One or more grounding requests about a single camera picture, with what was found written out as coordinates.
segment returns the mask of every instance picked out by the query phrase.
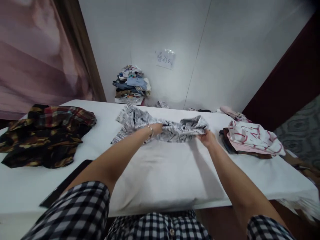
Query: button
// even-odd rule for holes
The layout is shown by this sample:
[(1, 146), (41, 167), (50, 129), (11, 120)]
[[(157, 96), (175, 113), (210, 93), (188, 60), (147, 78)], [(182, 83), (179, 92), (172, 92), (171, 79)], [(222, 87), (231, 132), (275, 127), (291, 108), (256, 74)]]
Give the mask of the button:
[(170, 233), (171, 236), (173, 236), (174, 235), (174, 230), (171, 228), (169, 233)]

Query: bracelet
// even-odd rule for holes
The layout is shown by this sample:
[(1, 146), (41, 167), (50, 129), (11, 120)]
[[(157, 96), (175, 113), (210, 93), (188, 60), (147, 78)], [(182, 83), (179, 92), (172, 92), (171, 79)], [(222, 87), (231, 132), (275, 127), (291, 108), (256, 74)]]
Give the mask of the bracelet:
[(149, 136), (149, 138), (152, 138), (152, 137), (153, 137), (153, 129), (152, 129), (152, 127), (150, 127), (149, 125), (147, 125), (147, 127), (150, 128), (151, 131), (152, 131), (152, 133), (151, 133), (150, 136)]

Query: white tablecloth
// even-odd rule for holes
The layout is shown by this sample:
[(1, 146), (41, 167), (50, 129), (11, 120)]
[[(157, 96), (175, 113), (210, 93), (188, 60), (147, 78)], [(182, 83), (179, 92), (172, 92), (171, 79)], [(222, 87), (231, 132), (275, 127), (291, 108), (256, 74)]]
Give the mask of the white tablecloth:
[[(73, 100), (63, 104), (94, 112), (97, 124), (78, 146), (74, 162), (64, 168), (0, 164), (0, 214), (43, 212), (39, 204), (85, 159), (96, 159), (111, 144), (121, 125), (115, 121), (121, 104)], [(221, 113), (139, 107), (152, 116), (172, 121), (201, 114), (218, 137), (231, 118)], [(0, 154), (0, 161), (5, 157)], [(281, 157), (261, 160), (230, 155), (268, 199), (301, 198), (319, 201), (317, 188)], [(110, 203), (110, 217), (187, 208), (231, 205), (207, 149), (198, 139), (190, 143), (154, 140), (142, 146), (119, 178)]]

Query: checkered shorts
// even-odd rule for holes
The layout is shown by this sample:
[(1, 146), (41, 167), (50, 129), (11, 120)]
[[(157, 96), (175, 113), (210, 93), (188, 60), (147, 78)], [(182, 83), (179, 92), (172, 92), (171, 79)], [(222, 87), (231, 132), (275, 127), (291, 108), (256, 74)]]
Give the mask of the checkered shorts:
[[(110, 193), (103, 183), (75, 186), (61, 195), (22, 239), (102, 239), (109, 201)], [(107, 236), (107, 239), (136, 238), (211, 239), (193, 210), (117, 217)], [(254, 216), (248, 223), (248, 239), (294, 238), (275, 220)]]

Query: hand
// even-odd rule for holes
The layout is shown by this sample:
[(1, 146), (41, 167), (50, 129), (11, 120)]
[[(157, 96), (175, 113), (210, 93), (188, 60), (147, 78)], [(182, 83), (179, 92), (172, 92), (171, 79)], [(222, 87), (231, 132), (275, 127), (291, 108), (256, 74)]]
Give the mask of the hand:
[(205, 147), (209, 147), (217, 142), (216, 136), (208, 129), (203, 135), (197, 135), (197, 138), (202, 142)]
[(162, 133), (162, 126), (163, 124), (161, 123), (155, 123), (155, 124), (151, 124), (149, 125), (152, 129), (153, 129), (153, 135), (157, 136), (159, 133)]

